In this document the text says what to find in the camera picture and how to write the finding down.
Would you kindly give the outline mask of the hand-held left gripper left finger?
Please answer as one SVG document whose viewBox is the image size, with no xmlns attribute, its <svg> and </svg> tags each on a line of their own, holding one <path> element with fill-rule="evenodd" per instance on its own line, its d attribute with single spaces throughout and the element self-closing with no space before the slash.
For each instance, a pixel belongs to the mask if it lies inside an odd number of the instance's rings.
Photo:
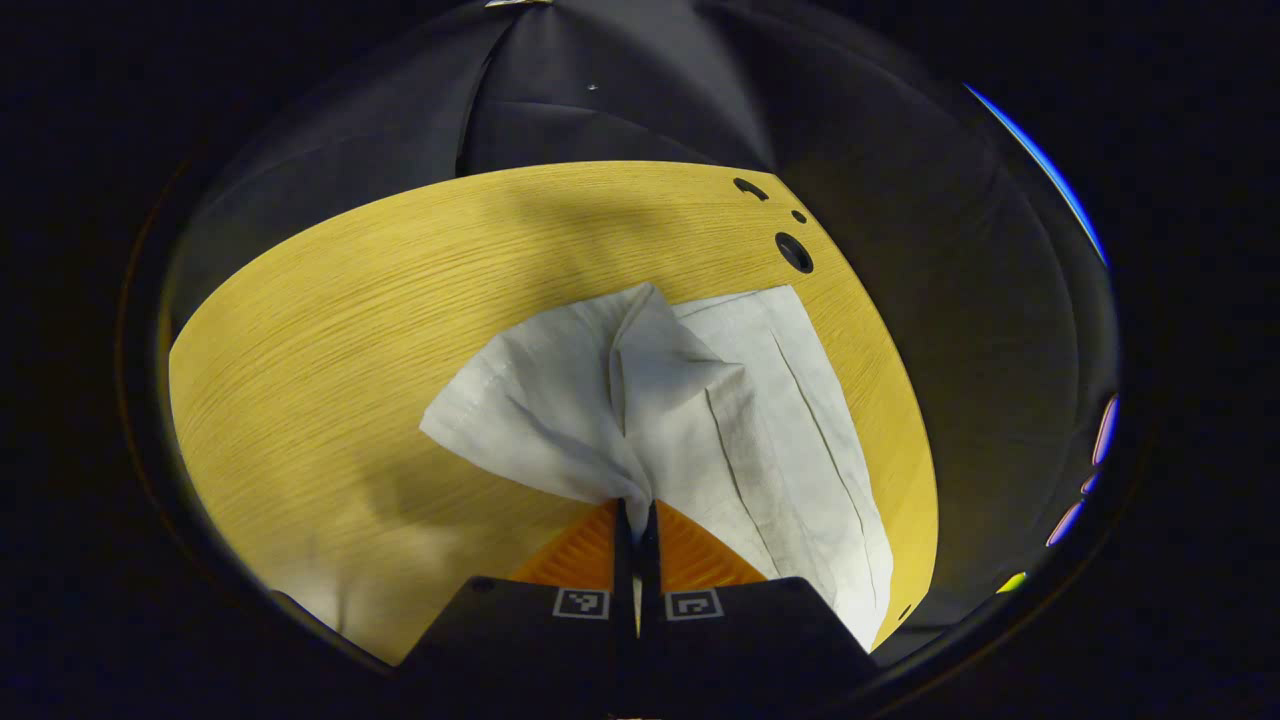
<svg viewBox="0 0 1280 720">
<path fill-rule="evenodd" d="M 398 719 L 608 719 L 637 629 L 625 503 L 539 552 L 532 580 L 471 577 L 396 669 Z"/>
</svg>

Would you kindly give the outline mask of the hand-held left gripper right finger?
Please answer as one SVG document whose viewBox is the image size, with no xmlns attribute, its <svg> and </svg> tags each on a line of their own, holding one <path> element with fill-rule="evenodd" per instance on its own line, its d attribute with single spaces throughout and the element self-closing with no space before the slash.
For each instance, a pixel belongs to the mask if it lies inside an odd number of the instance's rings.
<svg viewBox="0 0 1280 720">
<path fill-rule="evenodd" d="M 800 719 L 877 673 L 800 577 L 678 591 L 667 507 L 640 539 L 640 715 L 645 719 Z"/>
</svg>

